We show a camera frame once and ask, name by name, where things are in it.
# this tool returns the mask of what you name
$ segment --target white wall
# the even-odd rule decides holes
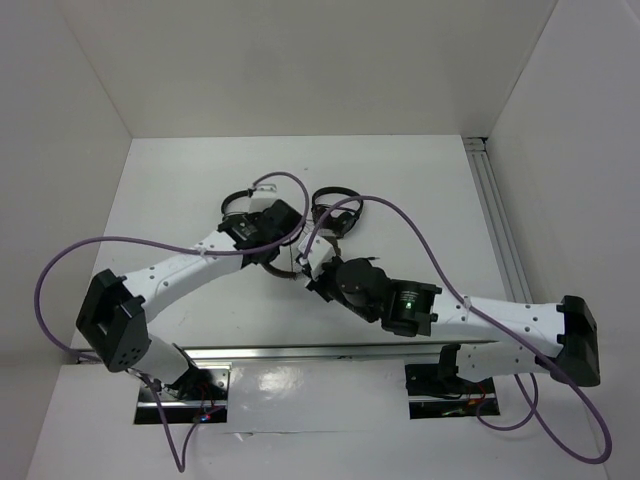
[[[599,321],[611,479],[637,476],[640,1],[561,0],[489,154],[535,299],[584,296]]]
[[[54,2],[4,2],[0,45],[0,463],[17,479],[63,362],[35,322],[36,277],[64,246],[104,231],[131,137]],[[65,341],[95,256],[78,252],[45,287]]]
[[[58,0],[134,137],[489,133],[556,0]]]

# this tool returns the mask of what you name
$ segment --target wire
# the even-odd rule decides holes
[[[318,204],[316,204],[316,207],[331,208],[331,205],[327,205],[326,203],[318,203]],[[341,210],[343,212],[353,213],[354,215],[358,213],[358,211],[356,209],[347,208],[347,207],[338,207],[335,210]]]
[[[449,410],[448,412],[442,412],[443,417],[448,417],[449,415],[453,415],[457,413],[458,415],[464,415],[466,412],[464,408],[456,408],[455,410]]]
[[[478,387],[480,389],[480,391],[482,392],[482,397],[477,398],[477,399],[476,398],[471,398],[471,391],[469,391],[469,402],[467,403],[467,407],[466,408],[473,407],[474,405],[477,405],[478,403],[483,403],[485,398],[487,398],[487,391],[482,386],[482,383],[476,383],[476,387]]]
[[[491,430],[498,430],[499,432],[511,432],[513,430],[517,430],[518,428],[524,427],[527,423],[529,423],[529,420],[533,418],[533,416],[535,415],[535,412],[538,409],[538,381],[536,380],[536,376],[533,373],[530,373],[529,375],[531,376],[531,382],[533,383],[533,401],[529,404],[531,408],[526,417],[524,417],[518,423],[515,423],[513,425],[507,425],[507,426],[500,426],[500,425],[494,425],[492,423],[489,423],[481,416],[482,409],[486,405],[488,405],[489,402],[491,402],[491,399],[489,399],[482,402],[480,405],[478,405],[478,408],[476,408],[476,417],[480,421],[480,423],[482,423],[485,427],[490,428]],[[524,385],[522,384],[522,380],[520,380],[520,376],[514,375],[514,377],[516,379],[516,383],[518,384],[518,387],[520,388],[520,391],[522,392],[522,394],[525,397],[528,397],[527,391],[525,390]]]
[[[329,215],[331,215],[331,212],[333,210],[335,210],[336,208],[344,205],[345,203],[353,202],[353,201],[356,201],[356,200],[371,201],[371,202],[381,203],[381,204],[391,208],[398,215],[400,215],[400,217],[402,217],[402,219],[409,225],[409,227],[413,230],[413,232],[418,237],[418,240],[420,241],[422,247],[424,248],[425,252],[427,253],[427,256],[431,260],[431,263],[433,264],[433,267],[438,272],[438,275],[440,276],[440,279],[445,284],[447,290],[449,290],[449,292],[454,296],[454,298],[456,298],[456,300],[458,300],[458,302],[465,303],[463,296],[456,290],[456,288],[453,286],[453,284],[451,283],[449,278],[445,275],[444,271],[442,270],[442,267],[440,266],[440,263],[438,262],[438,260],[436,259],[435,255],[433,253],[433,250],[431,250],[431,247],[429,246],[429,243],[427,242],[427,240],[425,239],[424,235],[422,234],[420,229],[417,227],[415,222],[413,220],[411,220],[411,218],[406,213],[404,213],[398,206],[396,206],[395,204],[391,203],[390,201],[385,200],[385,199],[380,198],[380,197],[375,197],[375,196],[372,196],[372,195],[358,195],[358,196],[354,196],[354,197],[347,197],[347,198],[344,198],[344,199],[341,199],[341,200],[337,201],[329,209],[325,210],[325,212],[318,219],[317,225],[314,227],[313,231],[310,234],[310,238],[309,238],[309,241],[307,242],[307,246],[305,248],[305,251],[302,254],[302,258],[306,259],[309,256],[309,251],[311,250],[311,246],[313,245],[314,238],[318,234],[318,230],[320,229],[320,225],[322,225],[323,221]],[[542,426],[542,428],[547,433],[547,435],[551,438],[551,440],[553,440],[556,443],[556,445],[558,445],[558,447],[560,447],[564,452],[566,452],[567,454],[569,454],[570,456],[572,456],[576,460],[579,460],[581,462],[584,462],[584,463],[587,463],[587,464],[590,464],[590,465],[597,465],[597,464],[606,462],[609,459],[609,457],[611,456],[611,452],[612,452],[612,449],[613,449],[613,441],[612,441],[612,438],[611,438],[611,432],[609,431],[609,427],[607,426],[607,422],[605,421],[604,417],[602,416],[600,411],[597,409],[597,407],[593,404],[593,402],[589,399],[589,397],[587,397],[587,395],[580,389],[580,387],[571,379],[571,377],[569,377],[560,367],[558,367],[549,358],[547,358],[547,356],[544,355],[540,351],[540,349],[538,349],[535,345],[533,345],[531,342],[529,342],[526,338],[523,338],[521,335],[518,335],[516,332],[512,331],[510,328],[505,327],[498,320],[493,318],[491,315],[488,315],[488,314],[484,313],[483,311],[479,310],[478,308],[474,307],[473,305],[471,305],[469,307],[469,311],[471,311],[472,313],[478,315],[483,320],[489,322],[491,325],[496,327],[498,330],[500,330],[501,332],[505,333],[506,335],[508,335],[509,337],[514,339],[516,342],[520,343],[522,346],[527,348],[529,351],[533,352],[535,354],[535,356],[540,360],[540,362],[542,362],[544,364],[544,366],[547,368],[547,370],[553,371],[556,374],[556,376],[559,377],[560,381],[562,381],[563,383],[566,383],[567,385],[569,385],[569,387],[571,387],[571,389],[576,393],[576,395],[578,395],[580,400],[582,400],[582,402],[589,409],[589,411],[591,412],[591,414],[593,415],[595,420],[598,422],[598,425],[600,426],[600,429],[602,430],[602,435],[604,437],[604,450],[603,450],[601,455],[599,455],[598,457],[592,458],[592,457],[585,457],[585,456],[575,452],[574,450],[569,448],[567,445],[565,445],[553,433],[553,431],[549,428],[547,423],[544,422],[544,420],[542,419],[542,417],[540,416],[540,414],[537,411],[537,405],[535,405],[533,403],[533,401],[531,400],[529,395],[526,393],[526,390],[524,390],[524,388],[522,388],[521,390],[522,390],[522,393],[523,393],[523,395],[525,397],[525,400],[530,405],[530,407],[531,407],[531,409],[533,411],[533,414],[536,416],[536,419],[540,422],[540,426]]]
[[[207,393],[205,392],[202,385],[198,385],[198,389],[200,390],[200,392],[202,392],[202,398],[200,399],[200,410],[198,410],[198,415],[200,415],[201,412],[204,412],[204,401],[207,396]]]
[[[262,268],[264,269],[265,272],[267,272],[269,275],[273,275],[276,278],[282,278],[284,280],[298,280],[299,278],[302,278],[304,276],[304,274],[302,272],[296,272],[294,265],[293,265],[293,247],[291,242],[287,243],[287,244],[282,244],[283,247],[288,246],[289,247],[289,261],[291,264],[291,269],[290,270],[283,270],[281,268],[278,268],[276,266],[274,266],[272,263],[263,263],[262,264]]]
[[[411,386],[410,387],[410,391],[417,393],[418,395],[425,395],[427,397],[431,397],[431,398],[437,398],[439,400],[460,400],[462,398],[462,393],[458,394],[458,395],[447,395],[444,393],[434,393],[434,392],[430,392],[427,389],[423,389],[420,387],[415,387],[415,386]]]
[[[178,456],[178,450],[176,449],[176,444],[173,442],[173,436],[171,435],[171,429],[169,428],[169,421],[167,420],[167,415],[164,412],[164,408],[162,407],[162,400],[158,396],[156,392],[153,382],[149,379],[149,377],[145,374],[140,374],[139,378],[145,383],[149,390],[151,391],[151,396],[153,397],[153,401],[156,402],[156,407],[158,407],[158,414],[160,415],[160,422],[162,423],[162,427],[164,428],[164,433],[167,437],[167,442],[169,443],[169,450],[171,450],[171,455],[173,455],[173,460],[176,462],[176,467],[180,473],[184,473],[187,468],[187,444],[189,443],[189,439],[193,432],[195,432],[198,425],[200,425],[200,415],[196,415],[194,419],[193,425],[189,428],[187,432],[187,436],[184,439],[184,443],[182,444],[182,458]],[[204,399],[200,405],[200,408],[204,406]]]
[[[209,401],[211,402],[211,408],[215,408],[215,403],[213,401],[213,391],[211,390],[211,385],[207,383],[207,391],[209,392]]]

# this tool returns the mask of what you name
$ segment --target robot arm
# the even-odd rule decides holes
[[[301,253],[308,241],[305,238],[298,247]],[[380,320],[383,330],[408,337],[459,335],[495,342],[443,347],[443,378],[478,382],[496,375],[547,372],[529,350],[470,311],[473,305],[535,345],[579,386],[600,383],[596,324],[579,297],[532,305],[465,296],[461,304],[436,285],[390,279],[368,259],[343,262],[322,238],[314,240],[308,258],[299,257],[299,262],[310,279],[307,289],[367,322]]]
[[[95,275],[76,321],[95,352],[111,372],[129,368],[160,380],[180,395],[207,381],[176,345],[148,332],[147,324],[173,302],[221,276],[251,264],[271,262],[277,248],[249,255],[205,255],[269,245],[291,232],[301,215],[276,198],[275,187],[261,185],[251,192],[246,213],[226,218],[193,247],[201,255],[179,254],[156,265],[116,276],[111,270]]]

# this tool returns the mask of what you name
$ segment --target white panel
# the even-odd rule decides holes
[[[556,0],[58,0],[134,137],[487,135]]]
[[[396,202],[417,222],[461,291],[504,299],[497,262],[467,157],[455,136],[271,137],[134,140],[106,233],[193,245],[221,220],[220,204],[263,173],[286,170],[312,193],[342,185]],[[278,193],[302,208],[298,187]],[[391,278],[440,283],[413,232],[391,210],[367,205],[340,243],[344,258],[380,257]],[[95,271],[144,268],[166,252],[122,244],[100,248]],[[284,251],[278,265],[290,268]],[[183,346],[267,346],[425,341],[368,324],[304,282],[252,266],[182,298],[151,325]],[[78,334],[74,345],[86,345]]]
[[[36,278],[64,246],[104,231],[131,138],[53,2],[2,2],[0,45],[0,464],[14,480],[63,362],[34,319]],[[74,255],[45,286],[63,341],[96,252]]]
[[[357,385],[358,376],[353,377]],[[477,479],[605,480],[602,466],[576,462],[535,421],[515,433],[488,431],[475,418],[403,420],[384,432],[220,434],[203,425],[187,450],[187,470],[174,467],[160,425],[133,425],[138,381],[104,367],[63,367],[28,480],[169,479]],[[578,400],[540,378],[541,412],[585,455],[596,449]],[[328,395],[338,396],[327,385]],[[520,420],[526,405],[512,379],[498,379],[501,425]],[[381,419],[391,412],[374,412]],[[189,426],[173,425],[178,448]]]
[[[344,432],[409,422],[404,360],[255,363],[234,368],[236,432]]]
[[[560,1],[489,141],[534,300],[584,296],[599,322],[612,480],[637,476],[640,430],[639,7]]]

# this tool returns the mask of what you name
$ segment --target white table surface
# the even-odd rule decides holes
[[[221,220],[221,201],[264,173],[298,175],[312,193],[340,185],[387,198],[423,230],[450,278],[465,293],[505,298],[487,225],[458,136],[354,136],[137,139],[105,234],[191,246]],[[297,186],[277,180],[281,197],[302,208]],[[392,211],[366,205],[340,244],[344,258],[378,256],[392,278],[441,284],[413,233]],[[278,258],[287,266],[286,254]],[[165,258],[163,251],[103,244],[94,273],[125,274]],[[370,325],[326,304],[303,283],[249,267],[176,302],[150,325],[182,346],[284,346],[428,341]],[[76,332],[74,347],[86,347]]]
[[[601,465],[581,464],[559,450],[537,422],[512,433],[493,432],[475,418],[409,420],[406,397],[380,376],[394,372],[397,365],[376,361],[376,369],[362,368],[358,362],[334,361],[350,372],[351,382],[342,382],[339,391],[326,383],[327,395],[344,396],[345,402],[333,414],[347,419],[344,424],[326,431],[326,404],[308,388],[291,388],[280,383],[274,388],[255,388],[250,392],[230,394],[230,424],[202,425],[188,448],[187,470],[175,469],[160,425],[134,425],[139,381],[126,374],[111,374],[102,365],[62,367],[49,405],[40,439],[34,453],[28,480],[92,480],[153,478],[216,480],[312,480],[362,479],[389,480],[605,480]],[[323,381],[324,363],[298,365],[299,384]],[[273,368],[259,371],[252,367],[255,385],[273,384]],[[584,455],[596,455],[593,433],[584,408],[565,385],[539,375],[541,413],[561,438]],[[503,414],[491,417],[494,423],[507,425],[520,420],[526,404],[511,378],[496,381],[498,401]],[[379,396],[375,402],[361,404],[349,399],[363,395]],[[293,411],[280,408],[283,396],[294,402]],[[247,403],[270,405],[279,420],[273,431],[301,419],[299,433],[251,433],[244,428],[234,431],[232,422],[242,417]],[[232,410],[236,419],[232,419]],[[361,420],[366,416],[368,424]],[[238,425],[246,427],[240,418]],[[377,428],[378,422],[383,428]],[[173,425],[178,448],[188,425]]]

